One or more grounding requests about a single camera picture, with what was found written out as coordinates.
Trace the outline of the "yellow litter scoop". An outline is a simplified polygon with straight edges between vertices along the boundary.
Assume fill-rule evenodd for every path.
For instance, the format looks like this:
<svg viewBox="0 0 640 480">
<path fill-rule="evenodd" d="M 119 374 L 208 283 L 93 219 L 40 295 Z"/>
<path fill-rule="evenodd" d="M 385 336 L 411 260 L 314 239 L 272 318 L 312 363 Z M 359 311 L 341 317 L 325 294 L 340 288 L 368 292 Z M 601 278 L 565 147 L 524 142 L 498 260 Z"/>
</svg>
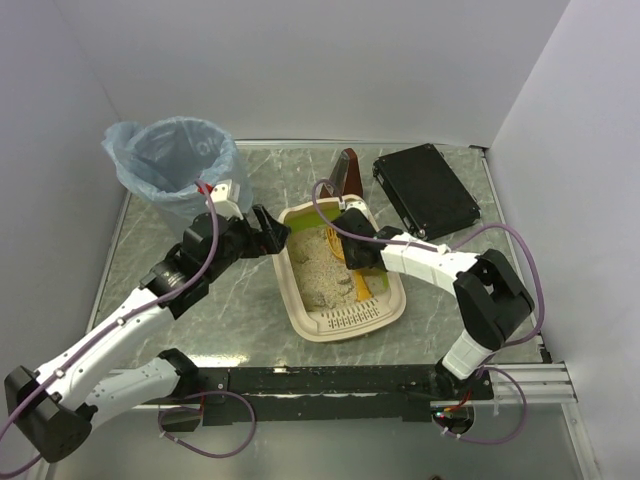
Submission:
<svg viewBox="0 0 640 480">
<path fill-rule="evenodd" d="M 342 263 L 346 263 L 342 243 L 336 231 L 330 227 L 326 227 L 325 235 L 332 254 Z M 372 299 L 373 294 L 369 290 L 364 276 L 359 271 L 353 270 L 352 277 L 356 291 L 356 300 L 363 302 Z"/>
</svg>

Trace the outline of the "beige litter box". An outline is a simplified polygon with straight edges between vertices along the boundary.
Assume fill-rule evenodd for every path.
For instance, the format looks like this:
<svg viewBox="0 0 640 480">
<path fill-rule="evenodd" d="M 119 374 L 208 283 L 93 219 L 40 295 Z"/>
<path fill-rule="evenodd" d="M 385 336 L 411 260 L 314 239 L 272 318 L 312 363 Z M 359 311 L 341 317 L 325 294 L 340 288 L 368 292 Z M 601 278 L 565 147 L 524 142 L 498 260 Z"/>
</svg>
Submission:
<svg viewBox="0 0 640 480">
<path fill-rule="evenodd" d="M 298 335 L 316 343 L 337 342 L 366 335 L 400 318 L 406 307 L 406 294 L 400 276 L 379 269 L 359 271 L 373 294 L 372 299 L 321 312 L 307 311 L 296 284 L 287 247 L 295 233 L 327 226 L 311 202 L 284 209 L 278 221 L 291 228 L 291 236 L 286 247 L 275 256 L 274 269 L 289 320 Z"/>
</svg>

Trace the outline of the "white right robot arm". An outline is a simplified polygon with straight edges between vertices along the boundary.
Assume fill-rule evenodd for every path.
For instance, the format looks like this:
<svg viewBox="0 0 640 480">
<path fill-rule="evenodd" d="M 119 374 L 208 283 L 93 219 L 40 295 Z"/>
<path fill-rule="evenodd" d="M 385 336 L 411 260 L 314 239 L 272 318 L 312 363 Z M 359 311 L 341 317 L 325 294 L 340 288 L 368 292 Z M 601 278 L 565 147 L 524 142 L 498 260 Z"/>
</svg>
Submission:
<svg viewBox="0 0 640 480">
<path fill-rule="evenodd" d="M 357 208 L 332 222 L 346 266 L 404 274 L 451 294 L 463 330 L 436 363 L 432 382 L 449 396 L 468 387 L 483 364 L 511 343 L 535 303 L 504 254 L 469 253 L 433 245 L 394 227 L 377 230 Z"/>
</svg>

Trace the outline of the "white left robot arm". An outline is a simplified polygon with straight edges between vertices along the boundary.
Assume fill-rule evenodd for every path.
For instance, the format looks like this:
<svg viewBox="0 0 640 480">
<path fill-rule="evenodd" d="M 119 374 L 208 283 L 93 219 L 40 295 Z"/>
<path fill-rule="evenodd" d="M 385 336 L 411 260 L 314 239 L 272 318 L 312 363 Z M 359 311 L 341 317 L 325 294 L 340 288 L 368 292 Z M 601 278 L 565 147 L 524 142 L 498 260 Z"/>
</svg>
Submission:
<svg viewBox="0 0 640 480">
<path fill-rule="evenodd" d="M 127 374 L 109 373 L 130 349 L 205 298 L 210 285 L 236 261 L 284 249 L 290 228 L 261 205 L 252 212 L 257 227 L 227 208 L 198 215 L 181 242 L 98 327 L 36 370 L 19 366 L 7 375 L 8 421 L 39 458 L 58 462 L 111 418 L 149 400 L 188 394 L 198 369 L 177 349 L 163 351 Z"/>
</svg>

